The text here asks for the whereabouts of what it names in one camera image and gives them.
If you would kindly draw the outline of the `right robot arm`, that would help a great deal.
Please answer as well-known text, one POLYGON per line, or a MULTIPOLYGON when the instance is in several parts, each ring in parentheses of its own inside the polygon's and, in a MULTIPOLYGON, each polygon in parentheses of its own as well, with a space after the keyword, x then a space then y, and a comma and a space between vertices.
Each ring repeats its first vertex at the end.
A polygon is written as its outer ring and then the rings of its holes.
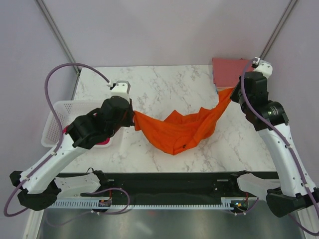
POLYGON ((266 144, 279 181, 241 171, 228 183, 229 192, 234 196, 244 192, 253 194, 266 201, 271 212, 279 218, 310 206, 318 209, 319 189, 297 154, 284 108, 268 99, 267 78, 257 71, 245 73, 231 100, 240 104, 246 119, 266 144))

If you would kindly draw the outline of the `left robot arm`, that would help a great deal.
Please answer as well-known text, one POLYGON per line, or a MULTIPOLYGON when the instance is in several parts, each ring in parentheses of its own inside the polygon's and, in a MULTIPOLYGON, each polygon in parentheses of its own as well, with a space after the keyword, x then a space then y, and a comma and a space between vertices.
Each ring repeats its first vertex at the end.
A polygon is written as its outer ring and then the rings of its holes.
POLYGON ((82 176, 60 177, 59 173, 74 159, 112 138, 122 127, 133 122, 132 101, 112 96, 85 115, 78 116, 48 151, 29 169, 10 174, 12 184, 19 192, 20 204, 27 209, 41 211, 57 199, 79 196, 104 196, 109 183, 101 171, 82 176))

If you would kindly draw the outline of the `orange t-shirt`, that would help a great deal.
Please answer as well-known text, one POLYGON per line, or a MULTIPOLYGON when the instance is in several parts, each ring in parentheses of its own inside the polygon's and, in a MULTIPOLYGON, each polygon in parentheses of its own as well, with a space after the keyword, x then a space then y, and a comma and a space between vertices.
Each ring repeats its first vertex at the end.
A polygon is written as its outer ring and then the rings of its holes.
POLYGON ((159 120, 134 111, 135 130, 142 131, 155 148, 170 155, 177 155, 195 148, 215 131, 222 114, 231 102, 234 88, 218 93, 219 101, 212 109, 200 108, 195 114, 182 115, 174 110, 165 120, 159 120))

